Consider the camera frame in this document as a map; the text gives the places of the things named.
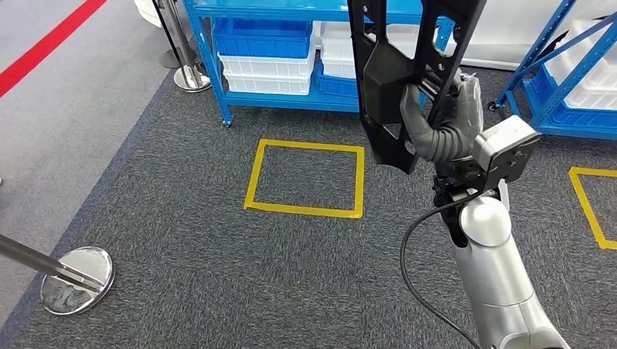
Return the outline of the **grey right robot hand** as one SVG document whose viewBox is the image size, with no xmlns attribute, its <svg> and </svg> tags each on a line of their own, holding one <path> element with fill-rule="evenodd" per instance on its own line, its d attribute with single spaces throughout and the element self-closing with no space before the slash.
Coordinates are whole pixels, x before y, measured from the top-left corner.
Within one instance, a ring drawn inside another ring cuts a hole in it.
<svg viewBox="0 0 617 349">
<path fill-rule="evenodd" d="M 405 86 L 399 109 L 416 154 L 429 162 L 442 163 L 471 155 L 475 137 L 483 128 L 479 79 L 460 70 L 454 78 L 454 97 L 448 96 L 437 109 L 436 124 L 426 120 L 419 101 L 419 89 Z"/>
</svg>

